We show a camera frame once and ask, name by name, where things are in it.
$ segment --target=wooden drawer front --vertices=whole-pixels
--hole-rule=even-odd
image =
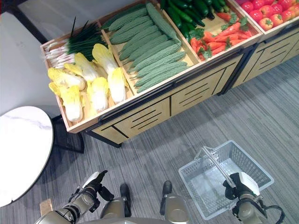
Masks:
[[[297,40],[297,43],[295,44],[294,47],[289,51],[289,53],[285,56],[282,62],[285,62],[292,57],[295,57],[296,55],[299,55],[299,40]]]
[[[167,120],[170,117],[169,98],[149,106],[116,123],[114,126],[129,138]]]
[[[127,140],[127,137],[120,133],[115,127],[110,126],[105,129],[103,127],[98,127],[93,129],[93,132],[99,134],[100,136],[109,139],[117,144],[122,143],[123,141]]]
[[[261,43],[255,50],[233,87],[236,87],[250,79],[270,70],[282,63],[289,51],[293,48],[295,40],[299,39],[299,33],[291,35],[275,43]]]
[[[171,115],[176,115],[220,92],[241,57],[242,55],[180,86],[182,90],[171,96]]]

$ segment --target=round table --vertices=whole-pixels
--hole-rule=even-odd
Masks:
[[[0,117],[0,207],[25,194],[49,159],[53,126],[41,109],[24,106]]]

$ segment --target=tomato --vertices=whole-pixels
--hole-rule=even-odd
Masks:
[[[273,22],[273,27],[277,27],[284,22],[280,14],[274,14],[270,17],[270,19]]]
[[[273,14],[281,14],[282,13],[282,6],[280,4],[272,5]]]
[[[291,19],[294,19],[294,18],[296,17],[296,14],[295,14],[294,11],[292,11],[292,10],[290,10],[290,11],[291,11],[291,13],[292,13],[292,15],[291,15]]]
[[[290,10],[285,10],[281,13],[281,16],[284,22],[288,21],[292,18],[292,12]]]
[[[247,12],[250,13],[253,10],[253,4],[250,1],[244,2],[241,7]]]
[[[272,6],[263,6],[259,9],[259,11],[263,14],[263,18],[270,17],[273,15]]]
[[[253,10],[249,13],[252,19],[254,21],[259,22],[263,18],[263,14],[258,10]]]
[[[261,8],[265,3],[263,0],[253,0],[252,4],[253,4],[253,9],[257,10],[257,9]]]
[[[292,6],[296,5],[298,2],[298,0],[292,0]]]
[[[274,0],[263,0],[263,1],[264,1],[265,6],[270,6],[274,2]]]
[[[282,10],[287,10],[292,6],[292,0],[278,0],[278,4],[282,6]]]
[[[273,27],[273,22],[269,18],[263,18],[261,19],[258,24],[265,30],[269,30]]]
[[[295,5],[295,15],[299,16],[299,4]]]
[[[299,15],[299,4],[297,6],[289,7],[289,10],[292,11],[292,19]]]

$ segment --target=gray carpet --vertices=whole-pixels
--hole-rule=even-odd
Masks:
[[[107,169],[103,184],[115,195],[122,182],[132,191],[132,214],[160,218],[162,185],[171,180],[183,195],[194,223],[238,224],[227,211],[205,221],[190,198],[178,169],[192,161],[198,147],[236,141],[274,178],[262,191],[266,205],[278,204],[286,224],[299,220],[299,56],[271,69],[223,96],[199,105],[114,148],[85,136],[85,154],[53,150],[49,165],[36,185],[21,199],[0,209],[1,224],[32,224],[39,203],[51,198],[63,206],[75,188],[94,171]],[[270,223],[279,212],[269,211]],[[100,216],[100,209],[83,220]]]

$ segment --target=white wall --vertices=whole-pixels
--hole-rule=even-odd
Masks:
[[[87,20],[93,21],[135,0],[28,0],[19,5],[21,11],[48,39],[71,32]]]
[[[49,90],[40,43],[11,14],[0,22],[0,115],[19,106],[33,105],[58,115]]]

